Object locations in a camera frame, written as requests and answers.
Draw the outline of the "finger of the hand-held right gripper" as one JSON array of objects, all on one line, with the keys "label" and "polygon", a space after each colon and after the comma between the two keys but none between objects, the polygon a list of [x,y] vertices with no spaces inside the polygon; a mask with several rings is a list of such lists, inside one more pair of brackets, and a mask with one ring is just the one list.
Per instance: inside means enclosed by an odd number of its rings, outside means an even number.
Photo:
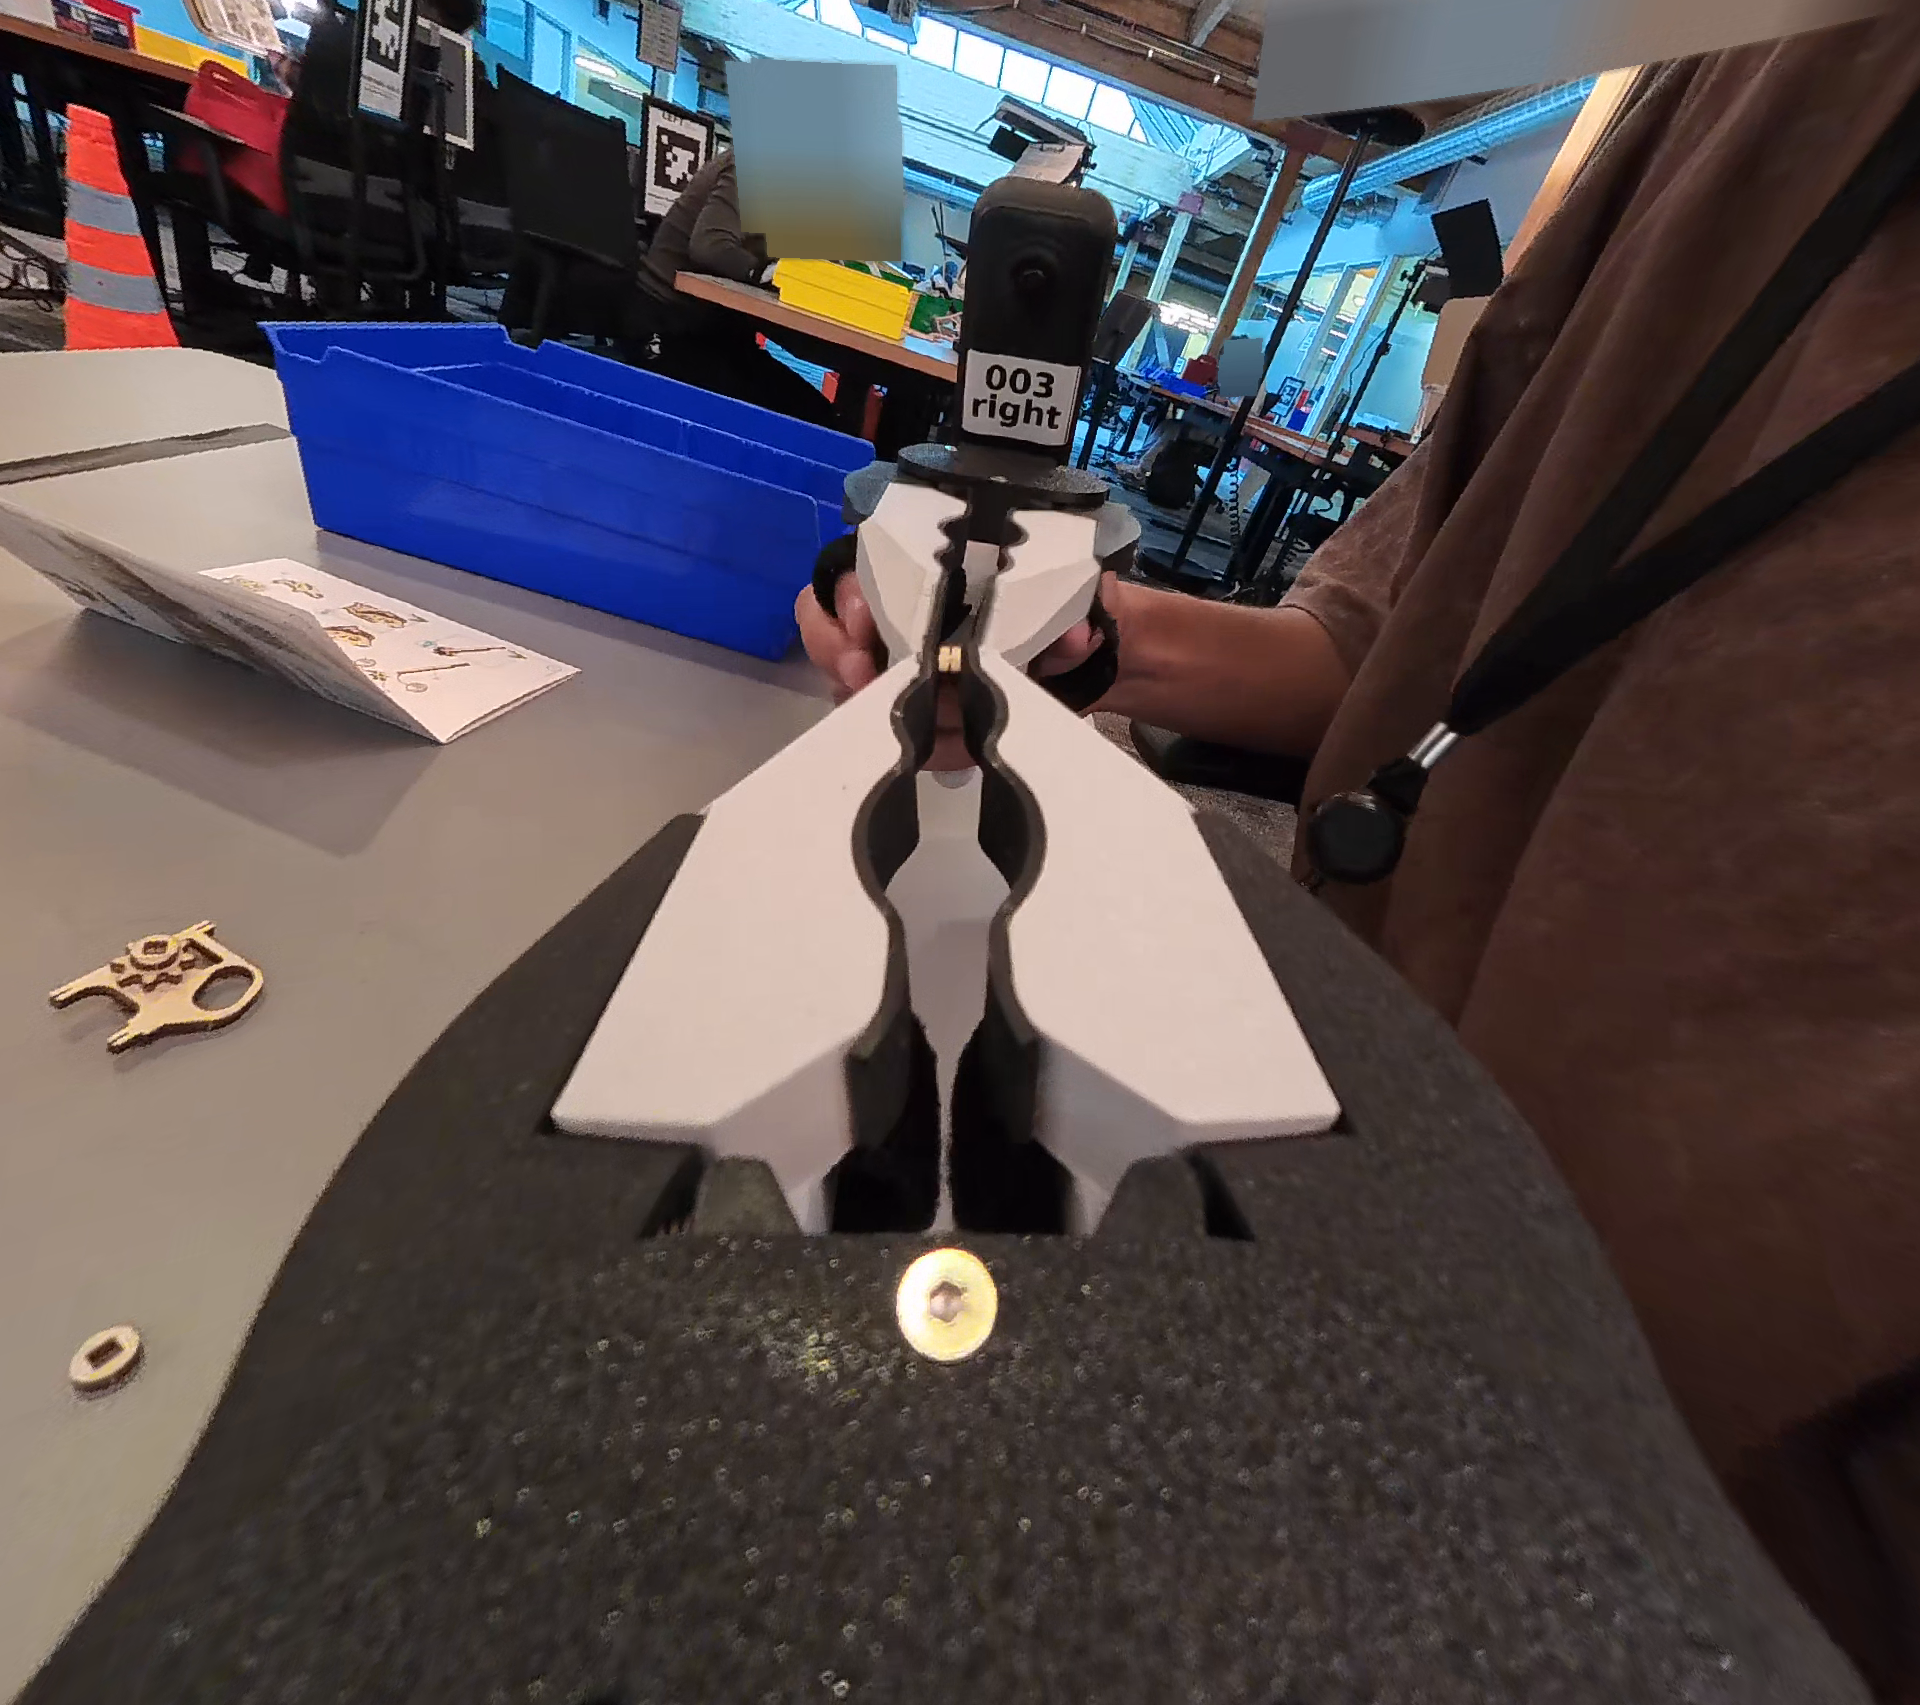
[{"label": "finger of the hand-held right gripper", "polygon": [[1008,514],[998,568],[963,641],[963,674],[1026,668],[1087,624],[1100,581],[1097,513],[1026,509]]},{"label": "finger of the hand-held right gripper", "polygon": [[963,498],[900,478],[876,497],[856,534],[853,577],[881,661],[940,674],[948,596],[961,577]]}]

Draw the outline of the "wooden gear-shaped part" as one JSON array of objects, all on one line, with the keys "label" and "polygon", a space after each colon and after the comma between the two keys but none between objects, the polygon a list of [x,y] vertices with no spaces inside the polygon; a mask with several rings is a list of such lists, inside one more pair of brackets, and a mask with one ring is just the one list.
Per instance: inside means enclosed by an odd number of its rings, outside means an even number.
[{"label": "wooden gear-shaped part", "polygon": [[122,1055],[161,1038],[221,1030],[251,1010],[266,985],[261,966],[231,950],[214,922],[200,922],[129,941],[106,964],[55,986],[48,1005],[116,1005],[122,1022],[106,1045]]}]

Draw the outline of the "black white tag board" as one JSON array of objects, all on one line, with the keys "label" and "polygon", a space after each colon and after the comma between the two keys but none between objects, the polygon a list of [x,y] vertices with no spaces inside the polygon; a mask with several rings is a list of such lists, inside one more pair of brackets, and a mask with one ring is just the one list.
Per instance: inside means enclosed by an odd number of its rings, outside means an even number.
[{"label": "black white tag board", "polygon": [[695,111],[645,97],[640,112],[636,161],[638,208],[660,219],[713,152],[712,120]]},{"label": "black white tag board", "polygon": [[350,108],[402,124],[415,63],[419,0],[358,0],[350,55]]}]

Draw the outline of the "person's right forearm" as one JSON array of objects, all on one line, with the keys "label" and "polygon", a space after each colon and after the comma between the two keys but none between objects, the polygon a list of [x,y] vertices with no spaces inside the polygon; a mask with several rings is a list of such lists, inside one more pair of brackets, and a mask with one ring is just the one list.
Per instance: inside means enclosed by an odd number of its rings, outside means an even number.
[{"label": "person's right forearm", "polygon": [[1286,598],[1200,602],[1164,722],[1202,742],[1312,758],[1351,687],[1328,626]]}]

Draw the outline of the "folded instruction booklet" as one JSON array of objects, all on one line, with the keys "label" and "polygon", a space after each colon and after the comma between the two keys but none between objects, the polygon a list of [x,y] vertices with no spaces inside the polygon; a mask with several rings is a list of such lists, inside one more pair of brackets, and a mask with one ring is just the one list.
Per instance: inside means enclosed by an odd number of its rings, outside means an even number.
[{"label": "folded instruction booklet", "polygon": [[577,668],[294,559],[201,573],[3,509],[1,543],[77,608],[204,651],[403,732],[452,742]]}]

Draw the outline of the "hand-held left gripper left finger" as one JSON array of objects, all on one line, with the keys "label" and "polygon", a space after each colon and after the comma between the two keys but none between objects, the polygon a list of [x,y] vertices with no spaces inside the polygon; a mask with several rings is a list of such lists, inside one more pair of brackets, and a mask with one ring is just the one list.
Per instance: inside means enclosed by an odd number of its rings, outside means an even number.
[{"label": "hand-held left gripper left finger", "polygon": [[936,692],[883,670],[705,809],[554,1128],[762,1163],[806,1230],[932,1225],[938,1072],[889,883]]}]

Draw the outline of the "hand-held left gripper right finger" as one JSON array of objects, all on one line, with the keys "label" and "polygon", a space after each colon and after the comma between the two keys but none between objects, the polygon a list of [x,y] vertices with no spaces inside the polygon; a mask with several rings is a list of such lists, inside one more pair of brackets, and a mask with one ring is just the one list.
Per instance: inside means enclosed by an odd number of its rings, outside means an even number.
[{"label": "hand-held left gripper right finger", "polygon": [[1337,1127],[1185,800],[1035,682],[957,691],[1005,880],[955,1068],[957,1227],[1090,1230],[1136,1164]]}]

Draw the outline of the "orange traffic cone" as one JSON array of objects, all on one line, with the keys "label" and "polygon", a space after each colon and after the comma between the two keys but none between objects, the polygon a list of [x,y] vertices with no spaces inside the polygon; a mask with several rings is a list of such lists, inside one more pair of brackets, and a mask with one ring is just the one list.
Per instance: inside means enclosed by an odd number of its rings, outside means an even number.
[{"label": "orange traffic cone", "polygon": [[63,150],[61,346],[177,349],[112,120],[99,111],[70,107]]}]

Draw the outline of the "black stand pole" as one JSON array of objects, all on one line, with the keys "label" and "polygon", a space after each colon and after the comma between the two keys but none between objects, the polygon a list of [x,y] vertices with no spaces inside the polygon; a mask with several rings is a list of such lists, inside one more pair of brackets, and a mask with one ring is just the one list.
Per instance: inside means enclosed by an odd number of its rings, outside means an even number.
[{"label": "black stand pole", "polygon": [[1196,492],[1187,520],[1181,526],[1177,544],[1164,570],[1164,577],[1167,581],[1177,577],[1180,570],[1185,566],[1187,553],[1205,525],[1207,513],[1212,509],[1212,500],[1225,472],[1232,470],[1238,462],[1239,441],[1246,436],[1246,426],[1249,422],[1249,417],[1258,409],[1260,399],[1264,396],[1268,374],[1272,372],[1274,360],[1284,345],[1284,334],[1304,297],[1308,278],[1312,277],[1312,270],[1317,265],[1320,252],[1326,247],[1337,208],[1348,197],[1351,181],[1358,168],[1361,166],[1367,148],[1382,147],[1386,150],[1398,150],[1413,142],[1416,138],[1420,138],[1425,130],[1420,117],[1409,108],[1370,108],[1370,111],[1330,112],[1326,117],[1326,127],[1336,133],[1349,135],[1348,152],[1342,158],[1339,168],[1334,176],[1330,194],[1326,197],[1320,208],[1316,228],[1312,230],[1308,249],[1301,252],[1292,285],[1287,286],[1287,293],[1284,297],[1284,304],[1280,307],[1280,312],[1274,318],[1272,331],[1268,334],[1268,340],[1262,352],[1260,371],[1255,374],[1253,386],[1246,396],[1239,396],[1232,422],[1219,435],[1212,469],[1200,492]]}]

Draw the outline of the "person's right hand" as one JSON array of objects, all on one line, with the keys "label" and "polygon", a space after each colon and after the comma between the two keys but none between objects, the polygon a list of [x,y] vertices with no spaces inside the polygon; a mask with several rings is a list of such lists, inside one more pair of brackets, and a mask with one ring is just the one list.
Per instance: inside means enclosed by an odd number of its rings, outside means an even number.
[{"label": "person's right hand", "polygon": [[[1203,606],[1112,573],[1100,579],[1093,605],[1107,612],[1115,628],[1115,682],[1100,698],[1065,691],[1054,696],[1076,710],[1153,724],[1196,721],[1216,691]],[[843,698],[872,685],[885,668],[885,642],[851,573],[831,581],[830,608],[803,589],[793,612],[803,653],[833,696]]]}]

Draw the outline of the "yellow plastic bin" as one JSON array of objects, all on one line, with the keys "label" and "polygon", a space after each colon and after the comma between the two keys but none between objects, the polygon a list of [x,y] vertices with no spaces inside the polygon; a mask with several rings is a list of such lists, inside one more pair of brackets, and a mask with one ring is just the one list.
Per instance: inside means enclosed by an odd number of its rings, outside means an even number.
[{"label": "yellow plastic bin", "polygon": [[823,259],[783,257],[771,283],[781,304],[893,345],[910,331],[919,297],[898,277]]}]

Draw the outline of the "wooden desk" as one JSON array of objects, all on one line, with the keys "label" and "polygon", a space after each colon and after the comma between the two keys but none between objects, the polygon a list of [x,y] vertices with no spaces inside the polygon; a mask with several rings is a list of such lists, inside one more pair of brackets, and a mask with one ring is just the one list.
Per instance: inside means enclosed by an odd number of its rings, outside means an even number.
[{"label": "wooden desk", "polygon": [[957,385],[957,356],[946,343],[916,337],[885,337],[785,303],[771,286],[683,270],[675,290],[702,304],[731,312],[762,340],[788,356],[836,372],[833,419],[858,436],[872,438],[881,411],[869,411],[868,392],[901,395],[906,409],[940,412]]}]

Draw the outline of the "blue plastic bin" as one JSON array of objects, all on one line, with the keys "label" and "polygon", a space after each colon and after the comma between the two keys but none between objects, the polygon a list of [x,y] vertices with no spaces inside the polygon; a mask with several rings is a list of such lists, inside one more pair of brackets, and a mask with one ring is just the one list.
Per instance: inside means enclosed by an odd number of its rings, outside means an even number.
[{"label": "blue plastic bin", "polygon": [[261,327],[314,525],[776,661],[859,438],[502,327]]}]

